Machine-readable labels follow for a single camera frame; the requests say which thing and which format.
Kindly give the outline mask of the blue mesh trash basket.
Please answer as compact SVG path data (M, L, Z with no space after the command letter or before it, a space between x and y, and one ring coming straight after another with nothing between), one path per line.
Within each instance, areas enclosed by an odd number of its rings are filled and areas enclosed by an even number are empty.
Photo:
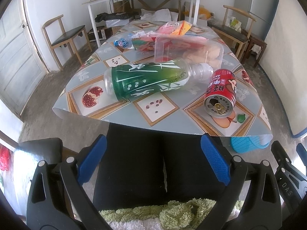
M273 136L242 136L231 137L230 145L237 153L246 153L257 149L265 149L269 146Z

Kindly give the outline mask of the red drink can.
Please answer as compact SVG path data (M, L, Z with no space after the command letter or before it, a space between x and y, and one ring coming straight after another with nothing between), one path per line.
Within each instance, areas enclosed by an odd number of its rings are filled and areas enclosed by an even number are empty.
M237 80L228 69L216 70L205 92L204 107L209 115L226 118L236 105Z

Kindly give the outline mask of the green labelled plastic bottle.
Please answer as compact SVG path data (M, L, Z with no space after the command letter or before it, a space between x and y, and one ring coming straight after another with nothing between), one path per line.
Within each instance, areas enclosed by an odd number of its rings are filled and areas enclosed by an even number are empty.
M178 90L191 83L207 83L213 69L207 63L188 63L179 58L160 63L122 64L104 72L108 96L133 99L157 92Z

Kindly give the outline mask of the blue wrapper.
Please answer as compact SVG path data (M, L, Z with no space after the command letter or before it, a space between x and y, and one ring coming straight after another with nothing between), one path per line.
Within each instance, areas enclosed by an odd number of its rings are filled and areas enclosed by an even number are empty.
M132 40L128 37L126 38L120 38L114 41L114 46L115 47L121 47L124 49L132 49L133 48L133 44L132 44Z

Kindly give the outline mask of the clear plastic food container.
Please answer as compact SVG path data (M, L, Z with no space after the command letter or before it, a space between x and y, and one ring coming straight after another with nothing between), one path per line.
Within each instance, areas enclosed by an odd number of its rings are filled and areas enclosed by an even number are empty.
M155 62L182 58L188 63L207 63L217 70L222 65L223 55L222 44L201 36L165 35L157 37L154 43Z

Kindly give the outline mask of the red snack bag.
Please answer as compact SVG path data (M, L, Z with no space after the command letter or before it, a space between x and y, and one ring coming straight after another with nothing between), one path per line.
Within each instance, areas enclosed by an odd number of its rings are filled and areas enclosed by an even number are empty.
M137 37L132 39L136 51L154 51L156 37Z

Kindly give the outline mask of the green fuzzy sleeve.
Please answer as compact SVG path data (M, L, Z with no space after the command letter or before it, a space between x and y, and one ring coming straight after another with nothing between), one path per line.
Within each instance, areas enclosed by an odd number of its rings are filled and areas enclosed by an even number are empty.
M160 206L102 210L100 215L112 229L196 229L208 216L216 201L192 199L169 201Z

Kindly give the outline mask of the black seat cushion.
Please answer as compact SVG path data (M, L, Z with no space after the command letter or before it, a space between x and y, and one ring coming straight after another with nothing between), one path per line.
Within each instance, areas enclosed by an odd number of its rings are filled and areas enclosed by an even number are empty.
M93 204L101 211L218 200L224 188L202 151L201 136L110 124Z

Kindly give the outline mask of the fruit pattern tablecloth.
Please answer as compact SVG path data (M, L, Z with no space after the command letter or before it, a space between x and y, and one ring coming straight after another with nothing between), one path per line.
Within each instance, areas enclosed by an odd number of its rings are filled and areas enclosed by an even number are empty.
M124 126L212 136L273 137L263 103L248 73L218 35L193 26L184 36L165 35L157 46L132 36L160 22L133 21L100 46L68 82L53 106Z

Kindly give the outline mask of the white mattress with blue edge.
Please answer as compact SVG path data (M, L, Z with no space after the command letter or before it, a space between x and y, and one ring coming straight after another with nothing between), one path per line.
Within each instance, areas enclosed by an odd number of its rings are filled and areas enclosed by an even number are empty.
M306 135L306 13L298 0L279 0L261 61L294 138Z

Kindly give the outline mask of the white door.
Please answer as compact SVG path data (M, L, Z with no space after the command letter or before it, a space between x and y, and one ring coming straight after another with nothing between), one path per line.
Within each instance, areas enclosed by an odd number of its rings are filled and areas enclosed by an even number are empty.
M1 100L20 117L47 74L28 27L23 0L11 0L1 18Z

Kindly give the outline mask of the dark wooden stool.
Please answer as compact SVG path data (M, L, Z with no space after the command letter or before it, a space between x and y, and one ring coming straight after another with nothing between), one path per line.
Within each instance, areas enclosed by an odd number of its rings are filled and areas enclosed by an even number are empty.
M243 52L243 56L241 59L241 63L244 64L245 61L250 57L252 52L256 52L255 50L252 50L253 47L259 47L260 50L258 52L258 57L256 57L256 62L254 64L253 67L257 67L259 65L259 61L261 60L267 44L264 40L260 39L258 36L256 36L255 34L251 33L249 36L249 40L248 40L248 44L247 47L245 49L245 51Z

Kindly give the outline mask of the right wooden chair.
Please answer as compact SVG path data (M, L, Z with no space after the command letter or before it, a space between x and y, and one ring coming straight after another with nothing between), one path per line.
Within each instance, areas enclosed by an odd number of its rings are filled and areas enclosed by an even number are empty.
M256 22L257 20L255 17L253 17L252 15L250 15L249 13L247 13L246 11L242 9L235 8L235 7L228 6L228 5L223 5L223 7L226 9L226 12L225 12L222 24L214 24L212 25L211 28L212 30L214 30L215 33L226 36L227 38L231 39L233 42L238 44L238 48L235 52L235 56L238 60L241 60L243 57L243 51L245 50L245 47L247 46L250 35L251 35L253 23ZM252 20L249 26L247 35L244 35L243 33L239 33L235 29L232 29L226 26L226 19L227 19L229 10L237 12L240 15Z

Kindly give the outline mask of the wooden chair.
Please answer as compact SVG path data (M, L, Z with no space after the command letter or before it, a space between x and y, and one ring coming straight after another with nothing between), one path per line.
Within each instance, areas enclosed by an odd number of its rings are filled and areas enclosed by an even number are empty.
M88 33L86 31L86 28L85 28L85 25L78 26L78 27L73 28L69 31L66 31L64 29L64 24L62 23L62 17L63 17L63 15L59 15L58 17L52 18L52 19L46 21L42 26L42 31L43 31L44 37L46 39L47 45L49 47L49 50L50 50L50 52L51 52L51 54L52 54L52 56L53 56L53 58L54 58L54 60L57 64L57 67L59 67L59 69L61 71L63 71L64 68L63 68L58 56L56 55L56 52L55 52L56 48L59 48L59 47L62 47L62 46L68 47L71 55L72 56L76 55L77 59L79 60L80 64L82 65L83 64L82 59L81 59L81 57L78 53L77 47L76 47L73 40L77 36L82 37L84 35L85 38L86 38L89 50L91 52L93 51L93 49L91 47L91 43L89 41ZM62 35L52 43L50 41L50 37L48 36L46 28L56 21L58 21L58 23L59 23Z
M223 7L226 9L226 12L225 12L222 24L214 24L212 25L211 28L212 30L214 30L215 33L226 36L227 38L231 39L233 42L238 44L238 48L235 52L235 56L238 60L241 60L243 57L243 51L245 50L245 47L247 46L250 35L251 35L253 23L256 22L257 20L255 17L253 17L252 15L250 15L249 13L247 13L246 11L242 9L235 8L235 7L228 6L228 5L223 5ZM227 19L229 10L237 12L240 15L252 20L249 26L247 35L244 35L243 33L239 33L235 29L232 29L226 26L226 19Z

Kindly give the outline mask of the left wooden chair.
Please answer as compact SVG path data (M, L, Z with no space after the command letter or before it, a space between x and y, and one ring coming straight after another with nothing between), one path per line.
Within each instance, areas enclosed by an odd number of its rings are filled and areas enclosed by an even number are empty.
M86 38L89 50L91 52L93 51L93 49L91 47L91 43L89 41L88 33L86 31L86 28L85 28L85 25L78 26L78 27L73 28L69 31L66 31L64 29L64 24L62 23L62 17L63 17L63 15L59 15L58 17L52 18L52 19L46 21L42 26L42 31L43 31L44 37L46 39L47 45L49 47L49 50L50 50L50 52L51 52L51 54L52 54L52 56L53 56L53 58L54 58L54 60L57 64L57 67L59 67L59 69L61 71L63 71L64 68L63 68L58 56L56 55L56 52L55 52L56 48L59 48L59 47L62 47L62 46L68 47L71 55L72 56L76 55L77 59L79 60L80 64L82 65L83 64L82 59L81 59L81 57L78 53L77 47L76 47L73 40L77 36L82 37L84 35L85 38ZM46 28L56 21L58 21L58 23L59 23L62 35L52 43L50 41L50 37L48 36Z

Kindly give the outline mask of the silver refrigerator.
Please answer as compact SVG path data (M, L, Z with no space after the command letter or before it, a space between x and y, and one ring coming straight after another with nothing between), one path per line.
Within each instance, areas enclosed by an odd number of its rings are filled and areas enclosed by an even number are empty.
M253 34L265 40L277 9L278 0L251 0L249 13L256 18Z

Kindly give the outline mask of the white plastic sacks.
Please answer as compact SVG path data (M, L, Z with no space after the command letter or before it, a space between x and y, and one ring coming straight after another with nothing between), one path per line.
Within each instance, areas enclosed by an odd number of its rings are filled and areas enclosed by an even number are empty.
M178 20L178 13L171 12L168 8L157 11L141 9L140 19L144 21L171 22Z

